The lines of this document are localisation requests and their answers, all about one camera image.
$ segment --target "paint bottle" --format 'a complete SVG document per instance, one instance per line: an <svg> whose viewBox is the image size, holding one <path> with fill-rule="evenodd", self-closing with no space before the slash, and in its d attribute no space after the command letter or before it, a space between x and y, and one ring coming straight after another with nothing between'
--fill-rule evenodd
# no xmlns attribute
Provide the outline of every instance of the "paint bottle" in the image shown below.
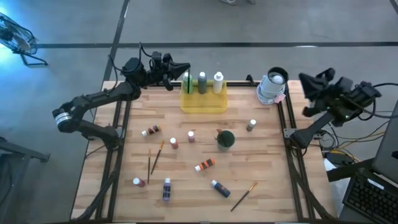
<svg viewBox="0 0 398 224"><path fill-rule="evenodd" d="M142 134L142 136L146 137L149 134L155 134L156 132L159 132L159 131L160 131L160 126L155 125L153 127L148 128L148 130L141 132L141 134Z"/></svg>
<svg viewBox="0 0 398 224"><path fill-rule="evenodd" d="M188 141L189 142L194 142L195 141L195 136L194 136L193 131L189 131L188 132Z"/></svg>
<svg viewBox="0 0 398 224"><path fill-rule="evenodd" d="M199 73L198 77L198 91L200 94L205 94L207 89L207 78L204 72Z"/></svg>
<svg viewBox="0 0 398 224"><path fill-rule="evenodd" d="M172 145L173 149L178 149L178 142L176 138L170 138L170 144Z"/></svg>
<svg viewBox="0 0 398 224"><path fill-rule="evenodd" d="M213 92L216 94L221 93L223 89L223 82L224 82L224 76L221 72L217 72L216 75L214 75L214 84L213 84Z"/></svg>
<svg viewBox="0 0 398 224"><path fill-rule="evenodd" d="M164 179L164 185L163 185L163 201L168 202L170 200L170 193L171 193L171 183L170 183L170 178Z"/></svg>
<svg viewBox="0 0 398 224"><path fill-rule="evenodd" d="M220 194L222 194L225 198L228 198L231 192L226 189L224 186L222 186L219 182L216 180L211 181L211 185L216 189Z"/></svg>
<svg viewBox="0 0 398 224"><path fill-rule="evenodd" d="M208 159L205 162L202 162L201 164L199 164L198 166L195 166L195 170L197 172L207 169L209 167L211 167L212 165L214 165L216 162L214 161L214 159Z"/></svg>
<svg viewBox="0 0 398 224"><path fill-rule="evenodd" d="M256 123L257 123L256 120L251 119L251 120L249 121L248 126L246 127L246 130L247 130L247 131L252 131L253 128L255 127Z"/></svg>
<svg viewBox="0 0 398 224"><path fill-rule="evenodd" d="M182 82L184 85L184 91L187 94L192 94L193 93L193 78L192 75L190 75L188 72L184 73L184 76L182 77Z"/></svg>
<svg viewBox="0 0 398 224"><path fill-rule="evenodd" d="M145 181L141 180L140 178L134 178L132 180L132 183L138 187L144 187L145 186Z"/></svg>

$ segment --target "green cup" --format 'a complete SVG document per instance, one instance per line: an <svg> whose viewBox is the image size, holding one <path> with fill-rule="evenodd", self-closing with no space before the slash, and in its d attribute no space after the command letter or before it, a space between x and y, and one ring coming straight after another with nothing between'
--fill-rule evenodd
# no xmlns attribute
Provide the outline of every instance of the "green cup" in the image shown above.
<svg viewBox="0 0 398 224"><path fill-rule="evenodd" d="M225 152L235 143L235 136L231 131L222 131L217 135L218 149Z"/></svg>

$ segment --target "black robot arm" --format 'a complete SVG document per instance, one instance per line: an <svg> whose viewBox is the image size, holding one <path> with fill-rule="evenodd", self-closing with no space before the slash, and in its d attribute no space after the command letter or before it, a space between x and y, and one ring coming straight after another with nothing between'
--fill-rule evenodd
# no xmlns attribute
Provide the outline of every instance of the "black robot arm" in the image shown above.
<svg viewBox="0 0 398 224"><path fill-rule="evenodd" d="M293 145L305 149L310 144L313 135L329 122L334 126L342 126L345 122L358 117L362 108L369 106L381 94L371 83L361 82L352 90L353 81L341 77L335 84L329 84L335 75L335 70L329 68L316 77L304 73L298 75L304 95L310 100L311 106L305 107L303 115L311 117L318 113L326 113L305 129L299 129L290 135Z"/></svg>
<svg viewBox="0 0 398 224"><path fill-rule="evenodd" d="M168 91L172 91L170 81L176 80L189 68L189 63L175 63L170 54L165 54L162 58L160 52L152 53L148 71L138 58L130 58L121 70L126 77L125 82L110 90L74 97L59 109L53 110L53 117L61 132L79 131L85 138L95 136L103 140L108 150L115 149L119 146L119 135L115 127L93 124L83 120L83 115L92 108L115 101L136 100L141 95L141 88L157 83L163 83Z"/></svg>

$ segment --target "keyboard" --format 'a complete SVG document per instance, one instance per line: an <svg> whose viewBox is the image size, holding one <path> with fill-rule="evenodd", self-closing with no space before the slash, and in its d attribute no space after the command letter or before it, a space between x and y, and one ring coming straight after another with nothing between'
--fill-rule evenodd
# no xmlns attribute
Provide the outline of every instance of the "keyboard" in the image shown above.
<svg viewBox="0 0 398 224"><path fill-rule="evenodd" d="M351 178L343 204L375 223L398 224L398 189L366 169Z"/></svg>

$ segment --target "shoe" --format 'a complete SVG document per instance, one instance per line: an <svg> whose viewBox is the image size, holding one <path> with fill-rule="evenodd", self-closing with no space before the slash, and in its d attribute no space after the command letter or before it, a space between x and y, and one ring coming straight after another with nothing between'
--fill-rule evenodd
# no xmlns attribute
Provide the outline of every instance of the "shoe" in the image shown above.
<svg viewBox="0 0 398 224"><path fill-rule="evenodd" d="M236 5L236 0L219 0L222 3L229 4L230 6Z"/></svg>

